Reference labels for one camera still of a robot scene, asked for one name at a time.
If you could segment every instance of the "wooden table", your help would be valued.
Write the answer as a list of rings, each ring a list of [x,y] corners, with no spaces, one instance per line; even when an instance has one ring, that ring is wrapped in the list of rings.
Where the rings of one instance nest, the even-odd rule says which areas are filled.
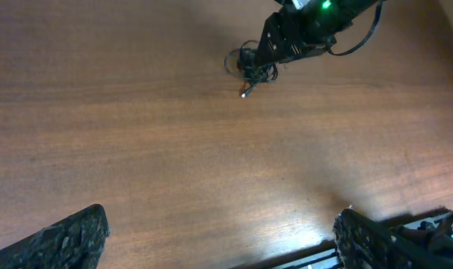
[[[99,268],[228,268],[453,208],[453,34],[388,1],[367,45],[280,67],[247,100],[224,56],[264,0],[0,0],[0,248],[100,203]],[[374,9],[338,36],[348,49]]]

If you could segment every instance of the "black cable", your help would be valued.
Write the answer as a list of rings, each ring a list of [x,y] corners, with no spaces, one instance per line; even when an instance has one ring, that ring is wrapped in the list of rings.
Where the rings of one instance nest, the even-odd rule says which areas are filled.
[[[278,68],[275,63],[266,64],[261,67],[255,67],[253,62],[256,49],[245,48],[248,43],[258,43],[255,40],[248,40],[241,45],[240,49],[231,51],[225,58],[225,70],[230,75],[235,77],[243,78],[245,81],[250,83],[250,87],[247,88],[241,95],[242,98],[246,98],[251,91],[260,83],[271,83],[278,78]],[[229,67],[229,59],[235,54],[239,53],[238,57],[238,69],[240,72],[232,72]]]
[[[345,56],[345,55],[349,55],[353,52],[355,52],[356,50],[358,50],[359,48],[361,48],[364,44],[366,44],[366,42],[368,42],[369,38],[373,35],[373,33],[375,32],[376,30],[376,26],[378,26],[378,22],[379,22],[379,19],[381,18],[381,10],[383,9],[383,2],[385,0],[380,0],[378,3],[377,3],[377,6],[376,6],[376,14],[375,14],[375,20],[373,21],[373,24],[371,25],[371,28],[369,29],[369,32],[368,34],[363,38],[363,40],[361,40],[361,42],[359,42],[356,46],[354,46],[353,48],[347,50],[346,52],[342,52],[342,53],[334,53],[332,50],[331,50],[331,37],[327,39],[327,51],[329,54],[331,55],[334,55],[334,56]]]

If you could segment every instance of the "robotic arm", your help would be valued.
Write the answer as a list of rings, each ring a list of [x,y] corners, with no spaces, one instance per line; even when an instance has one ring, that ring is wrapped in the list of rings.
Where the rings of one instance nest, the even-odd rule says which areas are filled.
[[[231,52],[225,59],[225,68],[233,73],[228,60],[238,54],[236,73],[250,83],[241,97],[246,98],[259,83],[274,81],[278,76],[275,63],[288,63],[322,55],[348,55],[363,46],[372,36],[380,19],[384,0],[275,0],[282,5],[265,22],[262,38],[256,49],[245,48]],[[336,54],[331,47],[336,44],[334,35],[353,25],[352,20],[377,3],[376,16],[366,37],[354,48]]]

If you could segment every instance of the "brown floor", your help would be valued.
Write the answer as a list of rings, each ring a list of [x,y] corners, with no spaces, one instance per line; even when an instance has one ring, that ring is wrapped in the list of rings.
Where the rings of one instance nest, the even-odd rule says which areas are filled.
[[[436,2],[388,1],[364,49],[281,67],[242,100],[224,56],[277,7],[0,0],[0,248],[100,203],[100,268],[228,268],[329,238],[350,203],[377,220],[453,208]]]

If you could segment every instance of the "green led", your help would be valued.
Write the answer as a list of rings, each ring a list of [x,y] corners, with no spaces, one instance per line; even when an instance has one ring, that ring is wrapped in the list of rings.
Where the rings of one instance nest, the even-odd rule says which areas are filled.
[[[323,9],[327,9],[331,6],[331,1],[330,0],[326,0],[324,3],[323,3]]]

